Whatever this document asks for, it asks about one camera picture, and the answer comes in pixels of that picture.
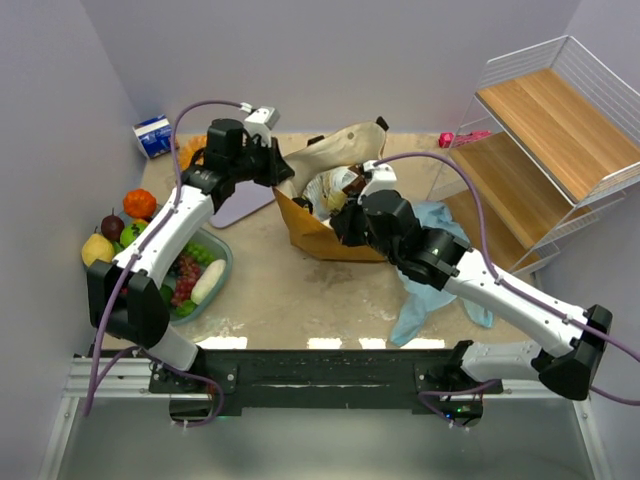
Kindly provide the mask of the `brown Trader Joe's tote bag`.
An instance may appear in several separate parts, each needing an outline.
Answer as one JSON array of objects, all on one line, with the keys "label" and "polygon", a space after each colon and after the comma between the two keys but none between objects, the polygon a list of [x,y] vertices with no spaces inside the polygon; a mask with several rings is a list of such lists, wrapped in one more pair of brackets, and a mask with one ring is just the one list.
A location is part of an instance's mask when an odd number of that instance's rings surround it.
[{"label": "brown Trader Joe's tote bag", "polygon": [[372,165],[382,157],[388,124],[379,117],[356,123],[284,156],[294,176],[273,188],[291,245],[324,261],[381,262],[367,246],[340,242],[330,219],[372,183]]}]

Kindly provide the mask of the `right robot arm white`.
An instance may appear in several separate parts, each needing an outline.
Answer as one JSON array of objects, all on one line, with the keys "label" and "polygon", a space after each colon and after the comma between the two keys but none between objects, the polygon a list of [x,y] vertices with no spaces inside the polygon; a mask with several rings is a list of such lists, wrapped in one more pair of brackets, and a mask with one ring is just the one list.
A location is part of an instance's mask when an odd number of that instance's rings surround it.
[{"label": "right robot arm white", "polygon": [[613,320],[608,309],[566,303],[486,264],[466,240],[422,225],[395,190],[348,203],[330,225],[343,245],[368,246],[410,280],[469,300],[528,336],[522,344],[468,345],[460,360],[467,377],[539,380],[566,399],[588,397]]}]

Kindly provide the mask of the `light blue plastic bag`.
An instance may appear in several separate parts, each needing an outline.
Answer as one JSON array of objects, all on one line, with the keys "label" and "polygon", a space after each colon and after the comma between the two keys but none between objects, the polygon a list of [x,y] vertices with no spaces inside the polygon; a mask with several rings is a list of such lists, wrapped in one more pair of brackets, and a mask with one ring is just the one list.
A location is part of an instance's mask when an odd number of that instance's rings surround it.
[{"label": "light blue plastic bag", "polygon": [[[469,242],[468,235],[453,219],[449,207],[443,202],[414,203],[412,209],[422,228],[444,230]],[[417,269],[396,269],[408,294],[389,337],[389,341],[398,347],[416,338],[432,313],[457,299],[456,294],[444,289],[448,277],[437,268],[428,263],[418,263],[414,258],[411,258],[410,263],[417,266]]]}]

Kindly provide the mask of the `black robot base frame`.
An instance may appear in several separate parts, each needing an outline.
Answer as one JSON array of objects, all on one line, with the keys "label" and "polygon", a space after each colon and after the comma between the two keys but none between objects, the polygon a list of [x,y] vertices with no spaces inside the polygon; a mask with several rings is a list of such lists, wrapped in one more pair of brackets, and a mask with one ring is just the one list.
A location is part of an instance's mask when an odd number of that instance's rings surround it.
[{"label": "black robot base frame", "polygon": [[471,426],[482,397],[501,381],[473,380],[461,369],[469,342],[452,349],[205,350],[187,375],[154,365],[149,387],[172,396],[177,420],[249,408],[405,410],[441,412]]}]

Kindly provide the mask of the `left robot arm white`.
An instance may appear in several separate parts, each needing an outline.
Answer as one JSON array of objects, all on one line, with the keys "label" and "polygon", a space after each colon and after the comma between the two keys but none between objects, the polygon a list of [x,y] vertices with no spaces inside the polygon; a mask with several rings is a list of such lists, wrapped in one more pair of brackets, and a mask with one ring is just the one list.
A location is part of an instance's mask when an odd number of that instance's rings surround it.
[{"label": "left robot arm white", "polygon": [[271,130],[279,118],[269,107],[243,121],[216,119],[207,130],[202,158],[181,173],[153,221],[112,261],[87,270],[90,320],[96,337],[123,338],[181,371],[192,368],[195,343],[170,324],[160,288],[174,260],[196,231],[235,192],[253,181],[273,187],[293,177]]}]

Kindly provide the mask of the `brown white chips bag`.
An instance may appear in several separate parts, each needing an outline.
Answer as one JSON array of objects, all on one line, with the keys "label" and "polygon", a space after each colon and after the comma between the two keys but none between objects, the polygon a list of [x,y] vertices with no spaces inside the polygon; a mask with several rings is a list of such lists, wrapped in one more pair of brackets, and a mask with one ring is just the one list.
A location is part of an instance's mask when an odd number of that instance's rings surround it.
[{"label": "brown white chips bag", "polygon": [[301,198],[311,204],[311,214],[325,221],[338,214],[349,199],[357,198],[365,186],[361,165],[340,166],[317,174]]}]

